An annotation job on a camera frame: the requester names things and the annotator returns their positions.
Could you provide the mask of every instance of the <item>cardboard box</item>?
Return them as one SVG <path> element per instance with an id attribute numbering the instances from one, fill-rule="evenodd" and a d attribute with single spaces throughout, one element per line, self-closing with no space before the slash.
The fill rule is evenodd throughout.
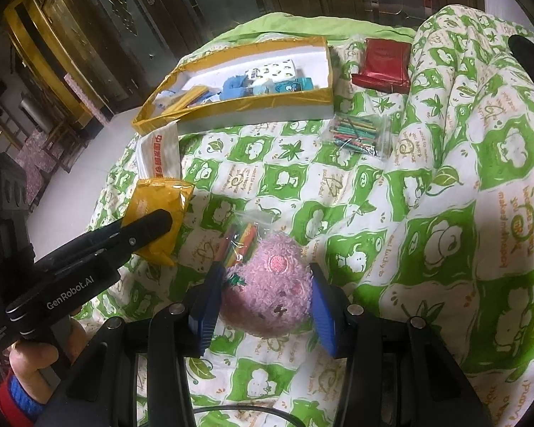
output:
<path id="1" fill-rule="evenodd" d="M 204 85 L 222 88 L 224 82 L 246 70 L 292 59 L 298 77 L 310 77 L 314 90 L 265 94 L 185 107 L 158 115 L 154 106 L 158 93 L 187 91 Z M 331 118 L 333 71 L 323 37 L 293 38 L 240 45 L 210 53 L 174 69 L 144 103 L 132 126 L 141 134 L 178 120 L 178 133 L 201 132 L 236 125 Z"/>

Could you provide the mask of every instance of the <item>fuzzy pink toy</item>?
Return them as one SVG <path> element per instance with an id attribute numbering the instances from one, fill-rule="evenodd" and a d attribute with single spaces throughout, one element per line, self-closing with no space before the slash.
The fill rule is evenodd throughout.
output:
<path id="1" fill-rule="evenodd" d="M 221 317 L 253 335 L 278 337 L 309 317 L 312 292 L 300 246 L 285 233 L 269 233 L 246 264 L 226 272 Z"/>

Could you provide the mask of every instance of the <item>bed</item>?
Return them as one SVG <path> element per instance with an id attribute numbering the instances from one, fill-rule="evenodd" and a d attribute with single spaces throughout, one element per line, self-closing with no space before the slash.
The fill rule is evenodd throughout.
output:
<path id="1" fill-rule="evenodd" d="M 183 177 L 195 184 L 173 268 L 133 256 L 121 281 L 89 302 L 81 323 L 149 318 L 203 280 L 230 215 L 259 209 L 293 236 L 331 283 L 388 319 L 420 315 L 439 333 L 490 409 L 515 425 L 534 399 L 534 84 L 507 47 L 519 25 L 447 6 L 417 32 L 328 17 L 267 15 L 182 59 L 234 44 L 324 35 L 335 109 L 392 117 L 386 162 L 323 143 L 328 121 L 231 127 L 183 136 Z M 409 95 L 350 83 L 367 37 L 413 43 Z M 108 174 L 89 229 L 123 216 L 137 180 L 138 136 Z M 261 152 L 245 154 L 251 143 Z M 312 323 L 279 339 L 218 321 L 209 350 L 187 362 L 195 406 L 261 403 L 306 425 L 332 424 L 344 365 Z M 141 358 L 137 415 L 146 420 Z M 198 425 L 280 425 L 265 413 L 209 412 Z"/>

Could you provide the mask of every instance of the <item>yellow snack wrapper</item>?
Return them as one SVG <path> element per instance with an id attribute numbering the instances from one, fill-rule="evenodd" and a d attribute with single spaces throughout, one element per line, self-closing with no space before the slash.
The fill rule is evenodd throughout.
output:
<path id="1" fill-rule="evenodd" d="M 138 180 L 122 225 L 129 225 L 146 214 L 157 209 L 164 209 L 172 216 L 172 228 L 165 235 L 136 251 L 135 254 L 157 265 L 173 267 L 176 264 L 170 256 L 174 250 L 192 192 L 194 192 L 193 184 L 174 178 Z"/>

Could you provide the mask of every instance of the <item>red package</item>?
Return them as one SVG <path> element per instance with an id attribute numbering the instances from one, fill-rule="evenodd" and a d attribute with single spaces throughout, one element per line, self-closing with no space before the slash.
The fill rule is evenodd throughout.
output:
<path id="1" fill-rule="evenodd" d="M 352 74 L 352 83 L 386 93 L 409 93 L 410 53 L 410 43 L 369 38 L 364 68 Z"/>

